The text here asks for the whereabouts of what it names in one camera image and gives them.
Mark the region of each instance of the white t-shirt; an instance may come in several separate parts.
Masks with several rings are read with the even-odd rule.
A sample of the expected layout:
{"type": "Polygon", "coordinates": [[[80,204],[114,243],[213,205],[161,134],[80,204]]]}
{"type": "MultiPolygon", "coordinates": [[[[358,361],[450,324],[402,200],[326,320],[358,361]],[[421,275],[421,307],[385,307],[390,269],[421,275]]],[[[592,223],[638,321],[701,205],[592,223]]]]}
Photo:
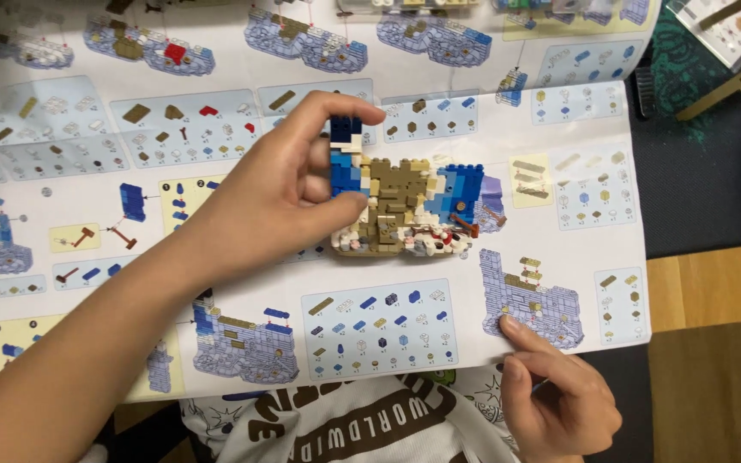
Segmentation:
{"type": "Polygon", "coordinates": [[[181,400],[218,463],[517,463],[495,367],[181,400]]]}

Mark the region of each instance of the instruction manual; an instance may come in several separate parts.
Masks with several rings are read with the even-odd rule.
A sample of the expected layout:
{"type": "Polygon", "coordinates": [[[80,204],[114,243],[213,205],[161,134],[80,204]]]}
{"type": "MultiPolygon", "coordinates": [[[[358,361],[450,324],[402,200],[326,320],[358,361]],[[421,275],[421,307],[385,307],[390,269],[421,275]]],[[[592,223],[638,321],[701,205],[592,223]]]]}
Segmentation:
{"type": "Polygon", "coordinates": [[[278,3],[0,0],[0,371],[189,220],[311,90],[386,111],[362,128],[370,158],[483,165],[479,237],[417,265],[327,239],[208,289],[151,345],[130,401],[498,363],[505,313],[569,353],[649,340],[622,79],[659,2],[278,3]]]}

